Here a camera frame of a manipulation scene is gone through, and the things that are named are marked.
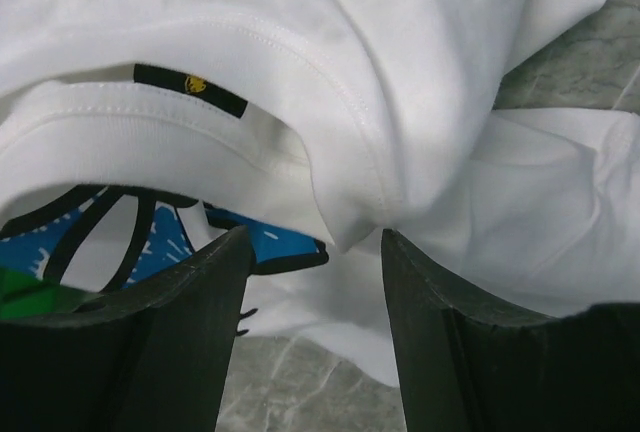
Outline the white daisy print t-shirt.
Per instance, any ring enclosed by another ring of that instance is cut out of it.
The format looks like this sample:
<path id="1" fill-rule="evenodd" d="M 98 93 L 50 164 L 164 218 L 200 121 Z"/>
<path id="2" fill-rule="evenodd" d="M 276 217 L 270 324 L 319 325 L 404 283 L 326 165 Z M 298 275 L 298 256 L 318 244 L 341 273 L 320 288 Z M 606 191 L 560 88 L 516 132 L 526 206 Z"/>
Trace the white daisy print t-shirt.
<path id="1" fill-rule="evenodd" d="M 1 0 L 1 265 L 118 291 L 249 229 L 238 331 L 396 386 L 383 229 L 521 306 L 639 297 L 639 119 L 496 110 L 606 0 Z"/>

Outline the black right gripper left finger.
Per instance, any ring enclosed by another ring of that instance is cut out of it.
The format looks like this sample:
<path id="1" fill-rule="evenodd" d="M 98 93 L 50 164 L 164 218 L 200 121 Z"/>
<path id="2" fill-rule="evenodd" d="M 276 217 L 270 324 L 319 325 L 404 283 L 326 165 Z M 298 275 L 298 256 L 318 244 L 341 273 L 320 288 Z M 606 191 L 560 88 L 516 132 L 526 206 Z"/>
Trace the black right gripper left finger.
<path id="1" fill-rule="evenodd" d="M 251 271 L 234 228 L 71 313 L 1 324 L 5 431 L 212 431 Z"/>

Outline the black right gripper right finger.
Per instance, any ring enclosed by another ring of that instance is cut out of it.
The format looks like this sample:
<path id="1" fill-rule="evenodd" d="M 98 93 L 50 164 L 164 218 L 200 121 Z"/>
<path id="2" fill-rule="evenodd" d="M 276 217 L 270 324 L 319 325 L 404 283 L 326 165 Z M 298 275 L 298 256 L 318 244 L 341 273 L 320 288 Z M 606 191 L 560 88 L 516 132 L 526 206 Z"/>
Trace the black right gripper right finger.
<path id="1" fill-rule="evenodd" d="M 635 431 L 639 307 L 552 318 L 381 240 L 384 294 L 410 431 Z"/>

